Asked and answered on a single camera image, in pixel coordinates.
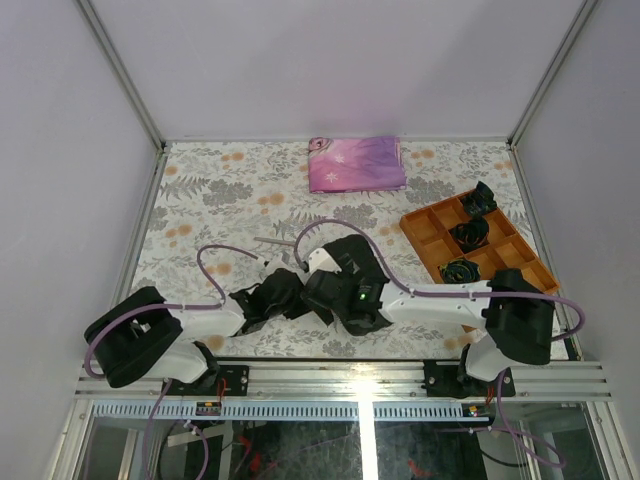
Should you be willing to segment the black plastic tool case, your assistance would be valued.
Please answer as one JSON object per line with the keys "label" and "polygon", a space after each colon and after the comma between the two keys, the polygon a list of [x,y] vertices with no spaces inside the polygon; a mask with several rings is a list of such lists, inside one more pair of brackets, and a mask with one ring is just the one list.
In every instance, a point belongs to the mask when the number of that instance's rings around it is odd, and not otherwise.
{"label": "black plastic tool case", "polygon": [[365,336],[391,325],[380,313],[381,293],[390,282],[363,235],[351,234],[323,246],[339,267],[320,287],[322,309],[335,314],[347,332]]}

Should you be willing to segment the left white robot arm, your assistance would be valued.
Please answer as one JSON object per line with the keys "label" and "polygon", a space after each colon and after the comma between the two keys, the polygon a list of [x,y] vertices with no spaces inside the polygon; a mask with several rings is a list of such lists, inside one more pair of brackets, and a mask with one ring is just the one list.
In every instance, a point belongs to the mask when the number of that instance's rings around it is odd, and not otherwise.
{"label": "left white robot arm", "polygon": [[143,287],[85,330],[85,370],[112,388],[157,374],[208,394],[219,371],[205,341],[252,333],[273,317],[306,314],[303,288],[298,274],[283,268],[229,294],[220,306],[168,304],[157,288]]}

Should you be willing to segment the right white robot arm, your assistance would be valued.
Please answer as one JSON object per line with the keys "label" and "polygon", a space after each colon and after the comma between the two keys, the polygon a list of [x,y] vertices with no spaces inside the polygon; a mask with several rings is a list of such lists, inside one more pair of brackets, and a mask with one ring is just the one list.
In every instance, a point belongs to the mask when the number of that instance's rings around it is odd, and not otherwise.
{"label": "right white robot arm", "polygon": [[507,270],[492,281],[402,289],[386,276],[315,271],[301,299],[321,319],[339,320],[353,336],[391,325],[435,321],[483,330],[456,369],[458,387],[478,394],[499,373],[516,365],[550,362],[554,305],[521,275]]}

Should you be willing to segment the black tape roll near left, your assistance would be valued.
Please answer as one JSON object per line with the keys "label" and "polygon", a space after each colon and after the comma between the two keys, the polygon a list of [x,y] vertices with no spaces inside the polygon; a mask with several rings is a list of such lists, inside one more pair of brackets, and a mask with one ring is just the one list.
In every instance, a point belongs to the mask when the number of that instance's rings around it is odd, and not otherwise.
{"label": "black tape roll near left", "polygon": [[465,258],[451,260],[440,265],[438,270],[445,284],[474,283],[481,279],[479,265]]}

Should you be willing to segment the black tape roll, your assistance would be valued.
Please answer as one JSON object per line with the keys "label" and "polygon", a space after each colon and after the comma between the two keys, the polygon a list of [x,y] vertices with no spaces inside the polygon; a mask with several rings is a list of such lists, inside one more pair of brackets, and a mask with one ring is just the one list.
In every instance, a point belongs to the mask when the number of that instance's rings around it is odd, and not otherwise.
{"label": "black tape roll", "polygon": [[438,270],[445,284],[474,283],[481,279],[479,265],[465,258],[451,260],[440,265]]}
{"label": "black tape roll", "polygon": [[498,206],[491,188],[482,181],[460,198],[462,207],[471,218],[482,217],[495,211]]}
{"label": "black tape roll", "polygon": [[455,225],[449,234],[463,253],[469,253],[488,244],[489,224],[483,217]]}

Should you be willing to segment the wooden compartment tray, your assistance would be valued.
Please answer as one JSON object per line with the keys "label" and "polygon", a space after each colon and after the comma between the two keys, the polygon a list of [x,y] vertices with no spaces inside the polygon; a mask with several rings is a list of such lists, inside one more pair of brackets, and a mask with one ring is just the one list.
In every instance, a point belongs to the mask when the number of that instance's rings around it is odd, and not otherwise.
{"label": "wooden compartment tray", "polygon": [[491,280],[515,268],[539,291],[554,294],[559,284],[524,237],[498,208],[481,217],[471,209],[491,204],[489,188],[450,197],[404,215],[400,228],[432,280],[438,284]]}

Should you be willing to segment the black tape roll middle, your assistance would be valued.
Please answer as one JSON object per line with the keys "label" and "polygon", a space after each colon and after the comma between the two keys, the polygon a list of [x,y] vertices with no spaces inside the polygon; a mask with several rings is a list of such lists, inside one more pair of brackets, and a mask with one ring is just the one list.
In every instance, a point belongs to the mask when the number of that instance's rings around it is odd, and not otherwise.
{"label": "black tape roll middle", "polygon": [[463,253],[469,253],[488,244],[489,224],[483,217],[455,225],[449,234]]}

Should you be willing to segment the folded purple cloth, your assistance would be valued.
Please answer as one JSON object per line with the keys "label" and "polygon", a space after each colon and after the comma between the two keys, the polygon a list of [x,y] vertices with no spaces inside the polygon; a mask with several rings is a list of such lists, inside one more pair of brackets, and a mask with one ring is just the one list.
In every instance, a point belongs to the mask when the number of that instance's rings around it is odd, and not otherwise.
{"label": "folded purple cloth", "polygon": [[308,143],[311,193],[397,191],[407,185],[400,140],[315,137]]}

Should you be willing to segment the black tape roll far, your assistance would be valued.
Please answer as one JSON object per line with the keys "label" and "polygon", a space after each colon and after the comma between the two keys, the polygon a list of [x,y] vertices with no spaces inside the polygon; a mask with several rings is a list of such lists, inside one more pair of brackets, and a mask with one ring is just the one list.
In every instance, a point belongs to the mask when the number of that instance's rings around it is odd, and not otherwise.
{"label": "black tape roll far", "polygon": [[498,206],[491,188],[482,181],[460,198],[462,207],[471,218],[482,217],[495,211]]}

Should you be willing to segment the aluminium front rail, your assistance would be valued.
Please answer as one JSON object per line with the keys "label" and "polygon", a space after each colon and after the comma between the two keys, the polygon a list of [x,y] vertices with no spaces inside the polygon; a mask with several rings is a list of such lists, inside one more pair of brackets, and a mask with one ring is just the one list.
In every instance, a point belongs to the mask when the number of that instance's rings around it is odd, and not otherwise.
{"label": "aluminium front rail", "polygon": [[143,378],[120,389],[83,375],[71,417],[353,420],[367,406],[381,420],[445,421],[462,420],[475,408],[488,415],[496,402],[573,406],[612,399],[597,362],[513,367],[500,385],[472,393],[449,382],[456,370],[454,361],[224,361],[213,386]]}

